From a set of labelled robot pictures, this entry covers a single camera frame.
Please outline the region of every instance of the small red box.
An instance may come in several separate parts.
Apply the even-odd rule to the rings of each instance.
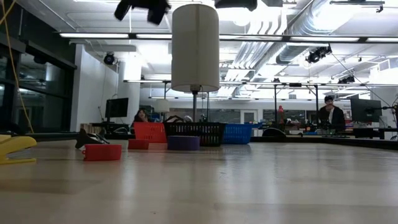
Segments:
[[[122,145],[116,144],[87,144],[86,150],[82,151],[86,157],[85,161],[113,161],[120,160]]]
[[[128,149],[148,149],[149,141],[145,139],[129,139]]]

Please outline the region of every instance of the red container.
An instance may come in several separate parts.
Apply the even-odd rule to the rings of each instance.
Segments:
[[[163,123],[135,122],[136,139],[148,140],[150,143],[167,143]]]
[[[149,141],[143,139],[129,139],[128,149],[148,149]]]
[[[87,144],[82,151],[85,161],[114,161],[120,160],[122,145],[116,144]]]

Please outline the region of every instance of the cylindrical lamp shade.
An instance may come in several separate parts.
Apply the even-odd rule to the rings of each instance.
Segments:
[[[156,100],[155,112],[158,112],[158,113],[168,113],[168,112],[170,112],[169,101],[166,100],[166,99]]]
[[[172,89],[217,91],[220,37],[216,10],[202,4],[187,4],[173,12],[172,21]]]

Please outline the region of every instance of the yellow cable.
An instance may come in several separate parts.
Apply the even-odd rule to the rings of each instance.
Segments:
[[[3,21],[5,22],[5,25],[6,25],[6,35],[7,35],[7,42],[8,42],[8,49],[9,49],[9,52],[10,52],[10,59],[11,59],[12,71],[14,72],[15,84],[16,84],[16,86],[17,86],[17,90],[18,90],[18,93],[19,93],[19,98],[21,99],[21,104],[22,104],[22,107],[23,107],[23,109],[24,109],[25,117],[26,117],[26,120],[27,120],[27,122],[28,122],[28,124],[29,124],[30,131],[31,131],[32,133],[34,133],[34,132],[33,132],[32,123],[30,122],[29,116],[27,115],[27,112],[26,112],[26,107],[25,107],[24,100],[22,99],[22,94],[21,94],[21,92],[19,91],[18,75],[17,75],[17,71],[16,71],[15,65],[14,65],[14,57],[12,56],[11,41],[10,41],[10,36],[9,36],[9,32],[8,32],[8,24],[7,24],[7,19],[6,19],[7,15],[11,12],[12,7],[14,7],[15,2],[16,2],[16,0],[13,0],[13,2],[12,2],[11,5],[10,5],[10,8],[7,10],[7,12],[6,12],[6,7],[5,7],[5,5],[4,5],[4,2],[3,2],[3,4],[2,4],[2,12],[3,12],[4,16],[3,16],[3,18],[0,20],[0,25],[2,24]]]

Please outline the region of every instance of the blue plastic basket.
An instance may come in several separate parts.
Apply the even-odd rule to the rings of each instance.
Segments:
[[[253,124],[227,124],[223,144],[248,144]]]

